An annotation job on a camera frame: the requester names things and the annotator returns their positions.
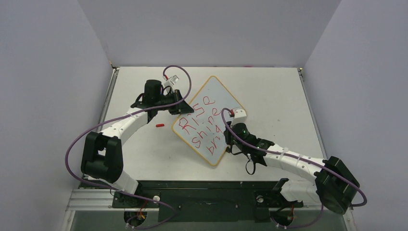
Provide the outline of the yellow framed whiteboard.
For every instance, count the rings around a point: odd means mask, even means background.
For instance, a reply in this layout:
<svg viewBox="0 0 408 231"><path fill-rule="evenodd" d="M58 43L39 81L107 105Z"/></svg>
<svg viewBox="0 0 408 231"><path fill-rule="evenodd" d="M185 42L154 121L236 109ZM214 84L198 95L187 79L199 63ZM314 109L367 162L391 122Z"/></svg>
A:
<svg viewBox="0 0 408 231"><path fill-rule="evenodd" d="M211 76L190 101L193 113L180 115L172 130L209 165L219 164L227 148L221 110L243 109L224 84Z"/></svg>

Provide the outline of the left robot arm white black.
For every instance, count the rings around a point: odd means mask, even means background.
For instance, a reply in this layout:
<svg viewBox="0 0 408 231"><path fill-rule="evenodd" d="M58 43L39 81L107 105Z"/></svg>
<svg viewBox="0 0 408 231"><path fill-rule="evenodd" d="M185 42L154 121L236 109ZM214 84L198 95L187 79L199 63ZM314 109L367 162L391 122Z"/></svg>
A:
<svg viewBox="0 0 408 231"><path fill-rule="evenodd" d="M147 80L144 92L120 119L100 132L86 135L81 161L82 173L100 179L110 186L126 192L125 201L132 207L143 202L139 183L124 171L123 144L141 127L147 125L158 111L171 115L190 114L194 109L173 89L170 81Z"/></svg>

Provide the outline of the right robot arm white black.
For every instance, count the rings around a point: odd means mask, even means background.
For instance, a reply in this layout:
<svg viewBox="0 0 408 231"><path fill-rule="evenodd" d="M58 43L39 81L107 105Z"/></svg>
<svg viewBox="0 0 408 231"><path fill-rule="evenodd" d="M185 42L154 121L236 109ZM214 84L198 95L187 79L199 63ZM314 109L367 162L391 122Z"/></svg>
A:
<svg viewBox="0 0 408 231"><path fill-rule="evenodd" d="M244 123L227 122L224 136L229 153L236 146L238 153L245 155L253 165L279 168L307 180L306 183L286 182L274 189L271 199L277 205L288 201L320 201L328 210L343 215L360 188L357 179L338 157L322 159L289 151L251 134Z"/></svg>

